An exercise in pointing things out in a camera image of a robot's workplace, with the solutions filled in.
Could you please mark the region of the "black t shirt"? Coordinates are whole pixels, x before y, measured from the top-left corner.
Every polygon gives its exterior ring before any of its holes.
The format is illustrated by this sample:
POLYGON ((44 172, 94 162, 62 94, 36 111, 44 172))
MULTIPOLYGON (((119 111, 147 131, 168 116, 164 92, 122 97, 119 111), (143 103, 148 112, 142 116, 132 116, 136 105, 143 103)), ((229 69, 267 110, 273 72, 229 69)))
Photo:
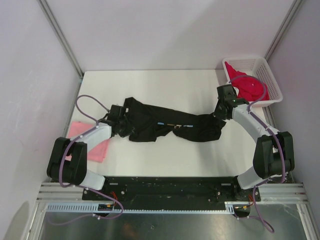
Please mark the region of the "black t shirt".
POLYGON ((216 141, 226 122, 210 114, 195 115, 174 109, 143 104, 133 97, 126 98, 126 117, 133 126, 131 142, 155 142, 172 132, 175 136, 196 143, 216 141))

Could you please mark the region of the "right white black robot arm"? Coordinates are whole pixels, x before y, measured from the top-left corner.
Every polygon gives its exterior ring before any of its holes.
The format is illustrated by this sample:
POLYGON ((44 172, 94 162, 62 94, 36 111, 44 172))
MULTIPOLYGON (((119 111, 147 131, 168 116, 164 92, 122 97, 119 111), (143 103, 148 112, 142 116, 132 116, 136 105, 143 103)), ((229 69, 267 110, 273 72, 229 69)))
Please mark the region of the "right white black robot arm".
POLYGON ((237 122, 255 142, 252 167, 236 177, 237 184, 230 188, 231 196, 242 201, 254 186, 274 177, 281 177, 284 181, 286 173, 295 168, 293 136, 268 125, 256 115, 248 101, 237 98, 231 84, 219 86, 217 95, 214 116, 237 122))

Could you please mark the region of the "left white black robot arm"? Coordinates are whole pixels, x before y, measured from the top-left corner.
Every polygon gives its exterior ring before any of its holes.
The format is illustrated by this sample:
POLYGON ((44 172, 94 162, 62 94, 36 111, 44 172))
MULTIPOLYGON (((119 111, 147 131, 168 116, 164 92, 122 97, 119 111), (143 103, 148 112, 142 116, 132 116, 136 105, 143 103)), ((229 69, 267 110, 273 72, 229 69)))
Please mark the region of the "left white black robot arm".
POLYGON ((127 107, 112 105, 105 117, 90 129, 72 138, 57 138, 46 169, 47 176, 64 188, 81 186, 93 189, 98 199, 107 199, 111 188, 105 184, 103 175, 88 170, 88 153, 115 135, 126 137, 132 132, 128 112, 127 107))

